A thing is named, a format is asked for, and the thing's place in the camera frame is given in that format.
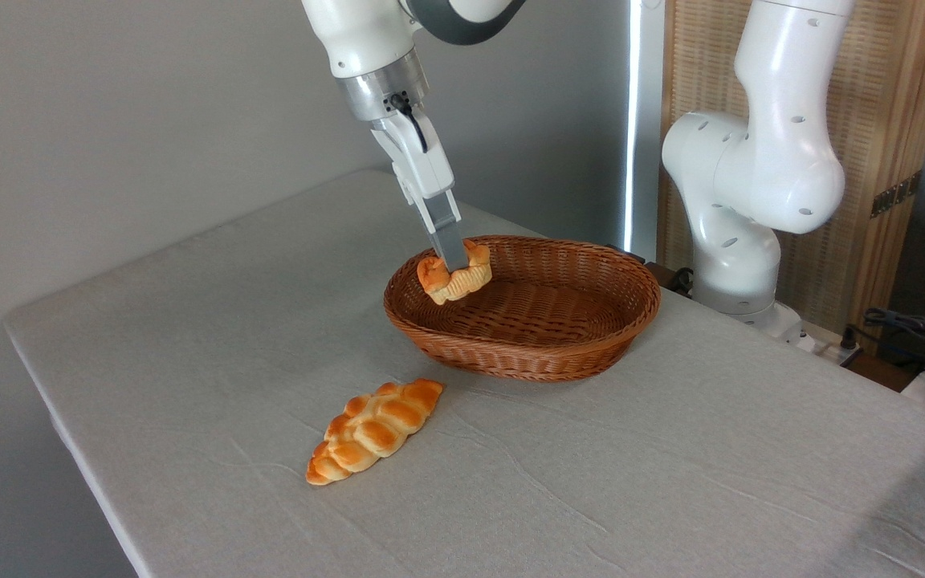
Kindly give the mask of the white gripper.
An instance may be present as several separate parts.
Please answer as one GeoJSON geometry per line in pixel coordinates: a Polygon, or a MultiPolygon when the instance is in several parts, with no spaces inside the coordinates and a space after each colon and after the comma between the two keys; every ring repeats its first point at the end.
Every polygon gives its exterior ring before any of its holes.
{"type": "Polygon", "coordinates": [[[469,267],[469,256],[458,227],[458,206],[450,191],[454,176],[426,111],[415,108],[414,119],[418,121],[417,127],[406,115],[395,112],[372,121],[372,134],[389,154],[408,204],[418,201],[418,212],[434,252],[452,273],[469,267]]]}

